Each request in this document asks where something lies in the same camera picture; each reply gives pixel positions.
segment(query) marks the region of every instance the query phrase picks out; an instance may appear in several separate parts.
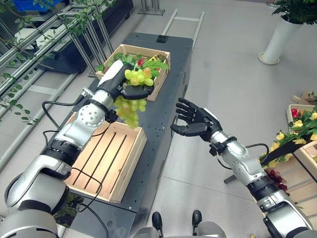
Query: green grapes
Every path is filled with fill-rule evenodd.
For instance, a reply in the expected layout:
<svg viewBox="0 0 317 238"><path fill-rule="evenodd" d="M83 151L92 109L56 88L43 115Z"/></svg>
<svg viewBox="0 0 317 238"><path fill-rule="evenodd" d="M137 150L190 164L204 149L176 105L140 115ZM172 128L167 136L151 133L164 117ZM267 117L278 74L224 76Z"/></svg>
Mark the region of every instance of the green grapes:
<svg viewBox="0 0 317 238"><path fill-rule="evenodd" d="M127 79L127 85L154 85L154 81L151 79L150 68L145 68L144 70L125 70L124 76ZM137 111L145 112L145 105L147 101L145 99L139 100L127 100L122 96L117 97L113 105L117 108L115 109L116 114L124 120L124 122L129 125L132 129L139 126L139 116Z"/></svg>

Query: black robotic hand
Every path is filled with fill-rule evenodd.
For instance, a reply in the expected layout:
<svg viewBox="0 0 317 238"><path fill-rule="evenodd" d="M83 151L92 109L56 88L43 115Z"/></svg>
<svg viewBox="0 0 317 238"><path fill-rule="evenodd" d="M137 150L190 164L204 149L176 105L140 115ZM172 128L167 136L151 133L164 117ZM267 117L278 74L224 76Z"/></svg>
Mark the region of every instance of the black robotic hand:
<svg viewBox="0 0 317 238"><path fill-rule="evenodd" d="M188 125L172 124L170 128L180 135L197 136L209 142L210 137L216 131L222 130L218 120L203 108L197 107L184 98L178 98L176 103L178 118L186 121Z"/></svg>

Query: blue bin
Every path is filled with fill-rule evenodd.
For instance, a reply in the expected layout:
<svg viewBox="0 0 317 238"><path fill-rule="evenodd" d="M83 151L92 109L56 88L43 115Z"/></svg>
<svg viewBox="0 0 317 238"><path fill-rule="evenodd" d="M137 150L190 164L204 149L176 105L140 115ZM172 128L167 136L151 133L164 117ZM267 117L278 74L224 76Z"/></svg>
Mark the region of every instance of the blue bin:
<svg viewBox="0 0 317 238"><path fill-rule="evenodd" d="M53 0L53 4L49 4L50 6L54 6L62 0ZM33 0L13 0L14 5L17 7L18 11L48 11L47 7L40 7L40 4L37 3L33 5Z"/></svg>

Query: black table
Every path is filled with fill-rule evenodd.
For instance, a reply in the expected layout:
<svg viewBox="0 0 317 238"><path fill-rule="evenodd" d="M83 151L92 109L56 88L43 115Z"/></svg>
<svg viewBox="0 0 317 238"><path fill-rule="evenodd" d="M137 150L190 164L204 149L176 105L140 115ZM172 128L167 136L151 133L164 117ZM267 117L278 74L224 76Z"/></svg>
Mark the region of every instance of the black table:
<svg viewBox="0 0 317 238"><path fill-rule="evenodd" d="M157 43L157 38L158 35L132 33L123 42L170 52L171 70L155 102L148 101L146 111L139 113L140 127L144 129L148 141L121 203L107 203L97 199L91 205L106 224L110 238L128 237L145 225L172 140L170 125L177 120L175 104L178 97L185 95L188 86L193 40L168 37L166 43ZM90 89L94 91L97 84L96 79ZM84 202L89 201L90 198L85 197ZM71 228L95 238L105 237L102 226L88 209L76 215Z"/></svg>

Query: black cable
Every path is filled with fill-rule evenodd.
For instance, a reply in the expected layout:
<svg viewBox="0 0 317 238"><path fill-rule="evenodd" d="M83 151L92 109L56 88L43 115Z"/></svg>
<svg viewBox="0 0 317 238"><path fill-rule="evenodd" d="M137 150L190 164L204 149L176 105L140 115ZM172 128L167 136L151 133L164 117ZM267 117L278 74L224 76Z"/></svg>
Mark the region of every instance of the black cable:
<svg viewBox="0 0 317 238"><path fill-rule="evenodd" d="M59 130L46 130L46 131L43 131L43 132L42 132L42 134L43 134L43 136L44 136L44 138L45 138L45 147L47 147L47 146L48 146L48 143L49 143L48 138L47 138L47 136L45 135L45 133L47 133L47 132L59 132Z"/></svg>
<svg viewBox="0 0 317 238"><path fill-rule="evenodd" d="M99 187L98 187L98 189L97 189L97 194L96 194L96 195L94 196L94 198L87 204L87 206L90 206L90 205L96 200L96 198L98 197L98 195L99 195L101 189L103 188L103 185L102 185L102 183L99 182L97 179L95 179L95 178L92 177L91 175L85 173L84 171L82 171L82 170L80 170L80 169L78 169L78 168L75 168L75 167L72 167L72 169L78 170L79 172L83 173L84 175L90 177L91 179L93 179L93 180L95 180L97 183L99 183ZM85 211L85 209L86 209L86 208L84 208L84 209L81 210L81 211L78 209L78 212L83 212L83 211Z"/></svg>
<svg viewBox="0 0 317 238"><path fill-rule="evenodd" d="M269 154L269 148L268 148L268 146L266 144L258 143L258 144L254 144L254 145L247 145L245 147L246 148L251 148L251 147L256 147L256 146L264 146L266 148L266 155L265 155L264 159L262 159L262 161L261 161L261 165L265 165L266 164L265 160L267 159L268 154Z"/></svg>
<svg viewBox="0 0 317 238"><path fill-rule="evenodd" d="M103 135L103 134L105 134L105 132L106 132L107 130L108 130L108 127L107 127L103 132L101 132L101 133L99 133L99 134L97 134L97 135L92 135L91 137Z"/></svg>
<svg viewBox="0 0 317 238"><path fill-rule="evenodd" d="M109 237L108 229L107 229L106 225L104 224L104 222L101 220L101 218L98 216L98 214L84 203L78 203L78 205L82 205L82 206L88 208L88 210L91 211L91 213L95 215L95 217L98 219L98 221L100 222L100 224L102 225L102 227L104 228L104 230L106 232L106 238L108 238Z"/></svg>
<svg viewBox="0 0 317 238"><path fill-rule="evenodd" d="M46 104L54 104L54 105L59 105L59 106L76 106L78 103L80 103L85 97L83 95L79 95L79 97L76 99L75 102L73 103L59 103L59 102L54 102L54 101L44 101L42 102L42 108L44 113L48 116L48 118L51 120L51 122L56 126L57 129L60 130L60 126L56 123L56 121L52 118L52 116L49 114L48 110L46 109L45 105Z"/></svg>
<svg viewBox="0 0 317 238"><path fill-rule="evenodd" d="M229 168L229 167L223 165L223 163L220 161L220 159L218 159L218 155L217 155L217 160L220 163L220 165L223 166L225 169L232 170L232 168Z"/></svg>

